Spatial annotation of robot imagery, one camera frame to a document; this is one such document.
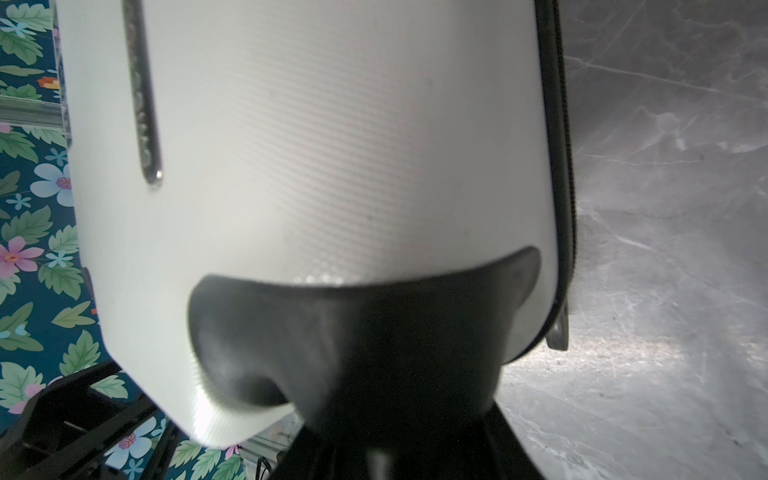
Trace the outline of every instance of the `textured white surface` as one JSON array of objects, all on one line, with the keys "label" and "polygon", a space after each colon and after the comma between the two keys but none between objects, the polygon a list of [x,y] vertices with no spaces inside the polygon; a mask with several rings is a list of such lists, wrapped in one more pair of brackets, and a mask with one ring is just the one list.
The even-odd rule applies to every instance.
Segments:
[{"label": "textured white surface", "polygon": [[185,432],[229,445],[286,410],[205,386],[186,307],[207,273],[382,283],[535,245],[511,355],[538,333],[557,258],[532,2],[145,2],[158,190],[139,168],[120,2],[58,9],[104,341]]}]

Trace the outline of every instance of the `floral wallpaper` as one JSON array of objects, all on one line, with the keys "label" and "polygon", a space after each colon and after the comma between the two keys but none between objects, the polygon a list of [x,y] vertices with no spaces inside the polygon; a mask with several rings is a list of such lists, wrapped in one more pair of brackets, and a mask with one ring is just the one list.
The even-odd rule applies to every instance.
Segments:
[{"label": "floral wallpaper", "polygon": [[[0,95],[61,101],[57,37],[47,1],[0,0]],[[67,144],[63,131],[0,124],[0,432],[46,385],[110,358],[83,287]],[[124,401],[139,393],[122,372],[91,388]],[[158,415],[139,425],[106,463],[140,478],[166,424]],[[244,480],[245,472],[236,445],[185,439],[166,478]]]}]

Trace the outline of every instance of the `green leaf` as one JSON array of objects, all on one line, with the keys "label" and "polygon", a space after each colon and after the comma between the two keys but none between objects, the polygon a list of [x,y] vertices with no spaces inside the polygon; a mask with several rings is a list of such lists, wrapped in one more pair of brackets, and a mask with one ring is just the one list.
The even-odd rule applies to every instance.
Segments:
[{"label": "green leaf", "polygon": [[183,440],[179,446],[176,447],[174,456],[170,459],[170,466],[181,467],[192,458],[197,457],[197,454],[200,453],[200,449],[202,448],[203,447],[191,440]]},{"label": "green leaf", "polygon": [[2,380],[0,380],[0,406],[10,409],[19,402],[28,400],[24,391],[32,383],[41,385],[43,374],[37,374],[34,367],[23,369],[11,362],[0,362]]},{"label": "green leaf", "polygon": [[11,158],[26,158],[36,164],[40,161],[35,153],[35,144],[27,140],[23,133],[17,131],[9,131],[7,134],[0,133],[0,154],[3,152]]},{"label": "green leaf", "polygon": [[43,4],[29,6],[28,3],[22,3],[18,7],[10,5],[5,10],[5,16],[16,23],[24,22],[27,28],[35,31],[53,30],[53,15],[51,9]]},{"label": "green leaf", "polygon": [[78,244],[78,228],[67,225],[55,235],[48,238],[48,248],[55,252],[75,253],[80,250]]},{"label": "green leaf", "polygon": [[43,70],[37,68],[22,68],[16,65],[0,65],[0,73],[6,73],[9,75],[16,75],[17,77],[28,77],[29,75],[40,75],[45,73]]},{"label": "green leaf", "polygon": [[194,466],[192,467],[191,480],[200,480],[205,475],[208,475],[208,473],[213,470],[216,464],[219,462],[219,458],[221,458],[221,450],[213,448],[205,449],[205,452],[200,455],[200,457],[197,459],[197,462],[195,462]]},{"label": "green leaf", "polygon": [[27,98],[28,100],[40,100],[43,98],[42,95],[38,93],[37,88],[33,87],[32,85],[22,85],[21,87],[8,87],[8,88],[0,88],[0,95],[5,95],[6,97],[13,97],[13,98]]},{"label": "green leaf", "polygon": [[0,195],[12,194],[18,190],[18,179],[22,173],[18,170],[12,171],[0,179]]},{"label": "green leaf", "polygon": [[10,223],[6,223],[0,228],[0,236],[6,242],[13,237],[21,237],[27,245],[37,243],[40,237],[48,235],[48,229],[53,223],[51,219],[51,208],[45,206],[33,214],[24,212],[20,217],[13,217]]},{"label": "green leaf", "polygon": [[[33,339],[25,329],[27,318],[32,313],[32,307],[32,302],[27,303],[16,310],[13,315],[4,316],[0,319],[0,332],[8,333],[7,337],[0,339],[0,347],[9,351],[22,349],[29,352],[40,352],[43,350],[43,345]],[[17,332],[19,327],[24,332],[21,335]]]},{"label": "green leaf", "polygon": [[83,313],[91,302],[83,302],[80,305],[73,306],[72,308],[65,308],[58,313],[51,323],[58,326],[63,326],[65,329],[74,328],[76,325],[91,325],[96,323],[96,320],[80,315]]},{"label": "green leaf", "polygon": [[32,302],[27,303],[16,310],[13,315],[2,317],[0,319],[0,332],[13,330],[22,323],[25,323],[26,319],[29,318],[29,314],[32,313],[34,306]]},{"label": "green leaf", "polygon": [[117,375],[110,375],[91,385],[91,388],[111,399],[126,399],[128,398],[128,391],[123,385],[125,382],[120,380]]},{"label": "green leaf", "polygon": [[27,65],[33,65],[38,57],[43,56],[42,47],[32,39],[31,35],[21,38],[15,33],[5,33],[0,30],[0,47],[8,55],[16,55]]},{"label": "green leaf", "polygon": [[240,456],[232,455],[216,467],[214,480],[232,480],[240,470]]},{"label": "green leaf", "polygon": [[36,127],[22,127],[22,130],[28,134],[32,134],[32,137],[38,140],[44,141],[46,144],[55,143],[61,147],[67,146],[67,139],[64,136],[64,132],[61,130],[54,130],[51,128],[36,128]]},{"label": "green leaf", "polygon": [[83,330],[78,342],[69,344],[68,352],[62,357],[64,362],[58,364],[58,369],[63,376],[71,375],[95,364],[99,356],[98,342],[94,342],[91,334]]},{"label": "green leaf", "polygon": [[60,295],[64,292],[75,300],[80,298],[83,277],[80,275],[80,270],[73,266],[41,265],[38,270],[38,280],[41,283],[45,282],[47,288],[52,288]]},{"label": "green leaf", "polygon": [[21,280],[18,275],[11,275],[8,278],[0,278],[0,304],[5,302],[5,298],[8,295],[16,294],[16,283],[20,283]]}]

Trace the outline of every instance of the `gray marble surface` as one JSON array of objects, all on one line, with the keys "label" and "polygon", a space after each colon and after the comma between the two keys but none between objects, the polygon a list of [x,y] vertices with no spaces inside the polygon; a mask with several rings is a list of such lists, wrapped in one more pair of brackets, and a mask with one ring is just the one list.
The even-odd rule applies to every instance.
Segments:
[{"label": "gray marble surface", "polygon": [[562,4],[571,349],[497,399],[550,480],[768,478],[768,2]]}]

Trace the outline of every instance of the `black edge trim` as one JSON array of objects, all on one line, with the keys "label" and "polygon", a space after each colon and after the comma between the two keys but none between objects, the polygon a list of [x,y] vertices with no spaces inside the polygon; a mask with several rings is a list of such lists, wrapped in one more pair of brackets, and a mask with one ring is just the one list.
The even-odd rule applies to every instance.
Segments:
[{"label": "black edge trim", "polygon": [[558,0],[534,0],[541,87],[547,123],[547,144],[554,194],[554,216],[558,235],[558,286],[547,320],[533,342],[507,363],[533,350],[547,335],[563,310],[576,262],[576,199],[568,131],[568,100],[560,32]]}]

